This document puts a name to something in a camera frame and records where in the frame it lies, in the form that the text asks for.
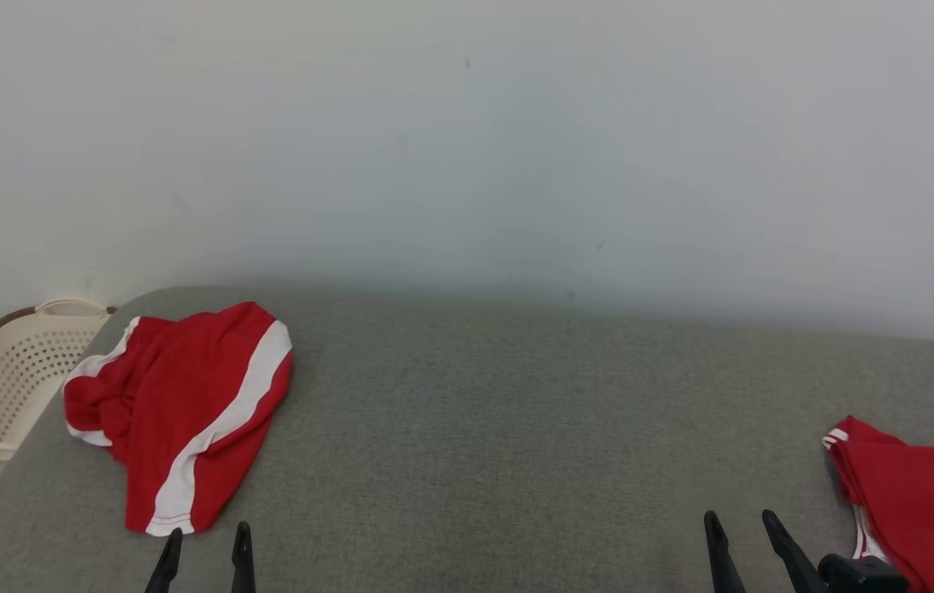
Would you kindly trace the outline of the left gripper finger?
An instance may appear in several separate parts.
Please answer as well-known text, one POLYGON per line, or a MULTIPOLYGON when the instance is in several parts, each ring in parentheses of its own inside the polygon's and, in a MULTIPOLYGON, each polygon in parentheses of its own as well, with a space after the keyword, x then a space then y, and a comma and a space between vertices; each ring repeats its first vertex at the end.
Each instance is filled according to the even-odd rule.
POLYGON ((166 538, 165 547, 161 551, 158 562, 153 570, 144 593, 169 593, 170 584, 177 577, 180 570, 180 551, 182 545, 182 529, 176 528, 166 538))
POLYGON ((231 593, 256 593, 251 526, 246 521, 238 523, 236 529, 232 564, 234 575, 231 593))

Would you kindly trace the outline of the red shorts with white stripe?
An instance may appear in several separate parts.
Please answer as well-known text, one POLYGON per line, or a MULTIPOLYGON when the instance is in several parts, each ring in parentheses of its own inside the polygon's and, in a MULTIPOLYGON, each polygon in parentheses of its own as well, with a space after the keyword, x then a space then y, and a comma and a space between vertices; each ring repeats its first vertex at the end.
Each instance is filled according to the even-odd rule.
POLYGON ((266 440, 293 368, 287 326, 253 301, 182 320, 137 316, 60 394, 69 434, 127 470, 127 529, 211 529, 266 440))

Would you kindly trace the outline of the red basketball jersey number 23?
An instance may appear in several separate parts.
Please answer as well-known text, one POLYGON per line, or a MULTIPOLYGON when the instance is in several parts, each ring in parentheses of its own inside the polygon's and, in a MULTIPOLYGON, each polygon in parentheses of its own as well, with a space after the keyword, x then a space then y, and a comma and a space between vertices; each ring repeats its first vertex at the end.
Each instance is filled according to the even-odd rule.
POLYGON ((854 511, 852 556, 896 567, 908 593, 934 593, 934 447, 911 446, 851 416, 822 444, 854 511))

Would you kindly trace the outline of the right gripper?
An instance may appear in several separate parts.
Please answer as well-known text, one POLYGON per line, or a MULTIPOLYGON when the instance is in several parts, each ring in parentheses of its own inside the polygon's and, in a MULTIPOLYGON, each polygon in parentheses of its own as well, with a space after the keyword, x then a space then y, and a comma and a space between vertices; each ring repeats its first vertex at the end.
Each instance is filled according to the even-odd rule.
MULTIPOLYGON (((826 554, 820 564, 814 564, 788 533, 775 511, 764 509, 761 517, 769 543, 786 567, 793 593, 852 593, 848 574, 852 567, 850 558, 826 554)), ((746 593, 731 556, 730 540, 716 512, 707 511, 703 523, 714 593, 746 593)))

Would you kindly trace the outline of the cream perforated laundry basket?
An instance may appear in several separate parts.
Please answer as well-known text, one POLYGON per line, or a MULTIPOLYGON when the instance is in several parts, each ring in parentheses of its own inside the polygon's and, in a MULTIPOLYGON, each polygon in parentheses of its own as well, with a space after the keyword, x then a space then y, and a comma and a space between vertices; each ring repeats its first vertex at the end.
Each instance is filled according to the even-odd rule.
POLYGON ((0 319, 0 475, 114 307, 46 301, 0 319))

